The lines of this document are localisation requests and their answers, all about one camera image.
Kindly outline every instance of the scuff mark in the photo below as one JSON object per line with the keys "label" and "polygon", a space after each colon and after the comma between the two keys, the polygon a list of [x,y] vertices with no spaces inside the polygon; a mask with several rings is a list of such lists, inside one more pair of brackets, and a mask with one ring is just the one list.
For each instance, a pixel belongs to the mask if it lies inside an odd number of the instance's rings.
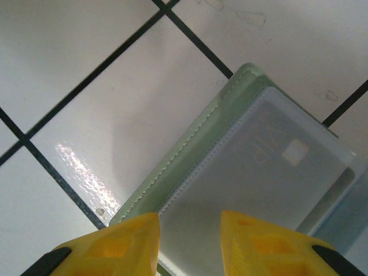
{"label": "scuff mark", "polygon": [[328,90],[326,92],[326,99],[332,101],[332,102],[337,102],[339,97],[331,90]]}
{"label": "scuff mark", "polygon": [[224,1],[223,0],[205,0],[205,2],[216,10],[224,9]]}
{"label": "scuff mark", "polygon": [[236,11],[235,14],[239,20],[242,20],[245,23],[256,26],[260,29],[263,28],[267,20],[266,15],[264,13],[239,10]]}

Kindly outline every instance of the tile floor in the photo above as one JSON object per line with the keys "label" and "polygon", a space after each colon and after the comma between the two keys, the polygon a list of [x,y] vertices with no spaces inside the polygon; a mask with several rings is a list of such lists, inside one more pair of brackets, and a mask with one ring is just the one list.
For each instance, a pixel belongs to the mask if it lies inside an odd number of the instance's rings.
{"label": "tile floor", "polygon": [[0,275],[108,225],[246,62],[368,158],[364,0],[0,3]]}

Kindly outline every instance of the white tile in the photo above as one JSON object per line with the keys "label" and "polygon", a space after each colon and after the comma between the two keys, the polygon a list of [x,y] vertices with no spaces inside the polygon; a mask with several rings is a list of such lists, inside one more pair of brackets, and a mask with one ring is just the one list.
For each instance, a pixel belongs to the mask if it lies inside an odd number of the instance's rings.
{"label": "white tile", "polygon": [[0,275],[20,275],[43,254],[96,227],[27,151],[0,167]]}
{"label": "white tile", "polygon": [[368,2],[181,0],[173,11],[235,71],[262,68],[324,120],[368,75]]}
{"label": "white tile", "polygon": [[0,156],[4,154],[18,139],[0,120]]}
{"label": "white tile", "polygon": [[345,258],[354,264],[364,274],[368,274],[368,227],[361,233]]}
{"label": "white tile", "polygon": [[354,103],[331,126],[335,132],[359,156],[368,160],[368,93]]}
{"label": "white tile", "polygon": [[158,10],[151,0],[0,4],[0,105],[24,132]]}
{"label": "white tile", "polygon": [[33,142],[108,223],[225,80],[163,17]]}

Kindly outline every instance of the yellow plastic claw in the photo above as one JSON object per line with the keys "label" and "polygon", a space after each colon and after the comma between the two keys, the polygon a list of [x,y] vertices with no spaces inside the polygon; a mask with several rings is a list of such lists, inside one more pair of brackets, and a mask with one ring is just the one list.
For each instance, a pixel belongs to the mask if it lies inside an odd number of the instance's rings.
{"label": "yellow plastic claw", "polygon": [[221,215],[226,276],[336,276],[312,249],[328,243],[238,212]]}
{"label": "yellow plastic claw", "polygon": [[159,219],[148,213],[61,244],[72,252],[52,276],[154,276]]}

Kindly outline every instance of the dark grout line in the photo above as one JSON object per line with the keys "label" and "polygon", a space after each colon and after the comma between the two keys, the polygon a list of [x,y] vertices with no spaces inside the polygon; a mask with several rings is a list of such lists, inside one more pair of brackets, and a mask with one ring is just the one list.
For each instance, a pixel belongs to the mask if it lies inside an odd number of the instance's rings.
{"label": "dark grout line", "polygon": [[19,139],[24,139],[24,133],[20,128],[13,122],[13,120],[5,113],[5,111],[0,108],[0,119],[6,124],[6,126],[14,133],[14,135]]}
{"label": "dark grout line", "polygon": [[172,11],[166,11],[168,18],[190,39],[192,43],[215,65],[228,79],[233,72],[189,29],[187,25]]}
{"label": "dark grout line", "polygon": [[76,88],[66,95],[56,106],[54,106],[30,131],[25,138],[30,140],[42,127],[51,121],[69,102],[71,102],[84,88],[97,78],[110,64],[112,64],[122,53],[124,53],[135,41],[146,33],[157,21],[164,16],[164,11],[159,10],[143,26],[141,26],[130,38],[121,44],[107,59],[105,59],[91,74],[89,74]]}
{"label": "dark grout line", "polygon": [[0,156],[0,167],[8,161],[21,147],[23,146],[21,141],[12,145],[2,156]]}
{"label": "dark grout line", "polygon": [[44,167],[49,175],[59,184],[63,191],[74,201],[79,209],[86,215],[86,217],[97,227],[97,229],[105,228],[103,222],[96,216],[96,214],[88,207],[88,205],[80,198],[80,196],[73,190],[73,188],[66,182],[66,180],[56,171],[53,165],[42,155],[42,153],[33,145],[31,141],[25,142],[26,148],[31,152],[34,158]]}
{"label": "dark grout line", "polygon": [[56,171],[49,161],[42,155],[42,153],[33,145],[33,143],[25,138],[25,134],[13,122],[13,120],[0,108],[0,119],[7,125],[7,127],[18,137],[16,142],[8,151],[0,157],[0,166],[3,165],[9,158],[11,158],[23,145],[36,158],[36,160],[44,167],[49,175],[59,184],[64,192],[74,201],[78,208],[87,216],[87,218],[98,228],[106,227],[96,214],[88,207],[88,205],[80,198],[80,196],[73,190],[73,188],[66,182],[66,180]]}
{"label": "dark grout line", "polygon": [[233,72],[212,52],[206,44],[171,10],[180,0],[165,4],[162,0],[152,2],[184,33],[184,35],[215,65],[228,79]]}
{"label": "dark grout line", "polygon": [[363,83],[354,93],[352,93],[334,112],[332,112],[323,122],[329,128],[338,118],[342,116],[358,99],[368,91],[368,80]]}

